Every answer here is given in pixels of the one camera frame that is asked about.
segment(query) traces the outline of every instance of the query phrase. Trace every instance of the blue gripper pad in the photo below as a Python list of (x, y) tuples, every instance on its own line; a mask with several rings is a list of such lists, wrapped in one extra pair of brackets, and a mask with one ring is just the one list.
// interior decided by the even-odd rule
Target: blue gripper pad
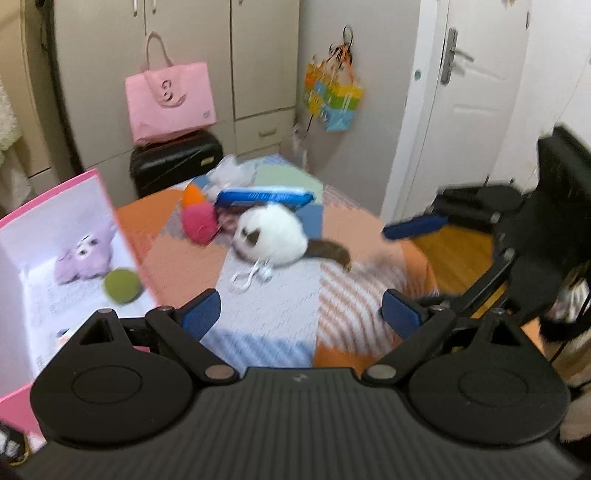
[(181, 309), (181, 325), (195, 340), (201, 340), (220, 318), (222, 300), (213, 288), (204, 291)]
[(427, 321), (427, 309), (413, 302), (398, 290), (391, 288), (384, 292), (381, 312), (384, 321), (394, 332), (406, 340)]
[(388, 240), (400, 240), (425, 233), (437, 232), (447, 225), (447, 217), (440, 215), (420, 215), (402, 223), (391, 223), (382, 230)]

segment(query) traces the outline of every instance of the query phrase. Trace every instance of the green ball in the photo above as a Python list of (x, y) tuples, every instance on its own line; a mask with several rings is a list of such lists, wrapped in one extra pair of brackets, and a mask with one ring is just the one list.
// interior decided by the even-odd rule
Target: green ball
[(105, 277), (105, 291), (114, 302), (123, 305), (139, 296), (142, 282), (137, 273), (127, 268), (116, 268)]

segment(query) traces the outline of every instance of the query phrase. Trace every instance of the door handle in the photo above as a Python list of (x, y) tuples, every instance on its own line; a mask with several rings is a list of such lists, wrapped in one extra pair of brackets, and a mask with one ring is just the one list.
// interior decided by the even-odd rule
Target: door handle
[(443, 57), (443, 66), (441, 67), (441, 84), (447, 85), (449, 81), (452, 79), (452, 71), (457, 70), (460, 73), (466, 73), (466, 70), (460, 67), (454, 60), (456, 55), (462, 57), (463, 59), (473, 63), (476, 59), (467, 54), (465, 51), (456, 48), (457, 43), (457, 30), (455, 28), (450, 28), (449, 32), (447, 33), (447, 44), (444, 51)]
[(474, 63), (474, 61), (476, 60), (472, 55), (468, 55), (465, 51), (460, 50), (459, 48), (454, 48), (453, 49), (453, 54), (454, 55), (459, 55), (460, 57), (465, 58), (470, 63)]
[(275, 135), (276, 133), (277, 133), (277, 129), (274, 128), (272, 130), (266, 130), (264, 132), (259, 132), (259, 137), (260, 138), (271, 137), (271, 136)]

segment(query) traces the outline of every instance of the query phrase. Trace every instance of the brown tail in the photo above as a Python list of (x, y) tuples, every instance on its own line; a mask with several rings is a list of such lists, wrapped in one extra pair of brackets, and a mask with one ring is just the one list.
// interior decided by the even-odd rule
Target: brown tail
[(349, 251), (331, 240), (308, 240), (308, 250), (304, 258), (326, 258), (339, 263), (347, 272), (351, 271), (351, 256)]

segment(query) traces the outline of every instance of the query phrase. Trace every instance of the colorful patchwork quilt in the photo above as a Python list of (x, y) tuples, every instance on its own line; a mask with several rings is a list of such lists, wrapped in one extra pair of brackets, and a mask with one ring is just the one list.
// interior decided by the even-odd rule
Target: colorful patchwork quilt
[[(230, 279), (251, 265), (223, 235), (206, 247), (188, 240), (180, 222), (182, 188), (173, 188), (117, 211), (148, 287), (161, 304), (176, 307), (216, 288), (222, 313), (201, 342), (240, 372), (315, 366), (361, 373), (402, 341), (378, 313), (384, 291), (421, 297), (436, 290), (427, 259), (410, 241), (385, 241), (380, 220), (279, 155), (253, 162), (255, 185), (314, 193), (316, 201), (297, 212), (304, 230), (346, 246), (351, 272), (331, 261), (303, 259), (276, 269), (268, 283), (236, 289)], [(205, 177), (193, 181), (207, 183)]]

